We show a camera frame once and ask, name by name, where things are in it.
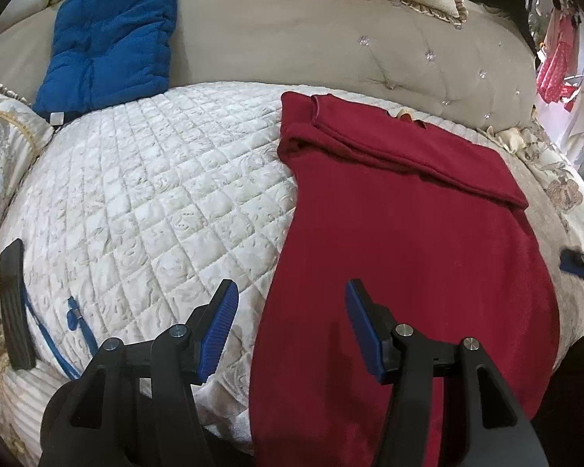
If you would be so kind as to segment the red polka dot dress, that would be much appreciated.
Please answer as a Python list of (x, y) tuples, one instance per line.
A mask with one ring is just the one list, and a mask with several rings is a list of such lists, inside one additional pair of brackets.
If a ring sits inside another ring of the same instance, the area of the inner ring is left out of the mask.
[(575, 7), (554, 9), (543, 42), (544, 61), (537, 73), (537, 93), (546, 103), (573, 110), (577, 89), (565, 80), (577, 71), (579, 12)]

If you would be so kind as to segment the white quilted bedspread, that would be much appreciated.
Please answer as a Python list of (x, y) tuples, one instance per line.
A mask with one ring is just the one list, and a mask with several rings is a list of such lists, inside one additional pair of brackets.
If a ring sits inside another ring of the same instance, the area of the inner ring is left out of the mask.
[[(280, 96), (332, 93), (396, 116), (402, 111), (498, 151), (528, 199), (528, 221), (550, 269), (560, 316), (557, 361), (584, 335), (584, 282), (558, 269), (568, 234), (528, 168), (483, 130), (345, 91), (206, 82), (89, 113), (59, 130), (19, 186), (0, 229), (0, 253), (24, 243), (34, 312), (76, 368), (90, 360), (69, 332), (67, 298), (97, 341), (152, 339), (187, 317), (222, 278), (240, 291), (219, 368), (194, 388), (213, 433), (251, 449), (249, 373), (258, 321), (290, 226), (296, 184), (278, 160)], [(67, 378), (40, 333), (35, 368), (8, 367), (0, 340), (0, 433), (25, 466), (41, 456), (50, 397)]]

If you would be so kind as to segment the red knit garment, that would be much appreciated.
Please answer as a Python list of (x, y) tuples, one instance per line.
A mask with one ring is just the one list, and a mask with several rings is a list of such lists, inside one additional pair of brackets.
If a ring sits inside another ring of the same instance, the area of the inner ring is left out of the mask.
[(256, 463), (370, 464), (389, 391), (348, 321), (353, 278), (430, 339), (477, 339), (534, 415), (559, 312), (528, 201), (501, 156), (332, 95), (288, 92), (281, 103), (277, 152), (297, 201), (253, 352)]

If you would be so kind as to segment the blue quilted cushion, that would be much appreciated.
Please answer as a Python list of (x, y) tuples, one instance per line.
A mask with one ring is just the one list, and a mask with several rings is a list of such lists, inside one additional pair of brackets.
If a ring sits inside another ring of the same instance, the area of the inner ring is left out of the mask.
[(65, 0), (33, 110), (83, 114), (169, 89), (178, 0)]

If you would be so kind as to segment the floral white duvet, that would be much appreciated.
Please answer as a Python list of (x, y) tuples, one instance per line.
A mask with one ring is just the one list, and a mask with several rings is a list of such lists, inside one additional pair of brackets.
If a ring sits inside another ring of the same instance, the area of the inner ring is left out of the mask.
[(584, 180), (535, 117), (518, 129), (526, 147), (513, 156), (547, 194), (568, 234), (570, 247), (584, 252)]

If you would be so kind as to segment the beige tufted headboard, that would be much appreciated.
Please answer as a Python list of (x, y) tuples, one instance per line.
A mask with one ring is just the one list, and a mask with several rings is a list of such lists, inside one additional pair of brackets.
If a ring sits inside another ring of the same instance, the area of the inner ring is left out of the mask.
[(398, 0), (177, 0), (172, 86), (306, 84), (395, 101), (471, 128), (531, 118), (524, 0), (460, 0), (457, 22)]

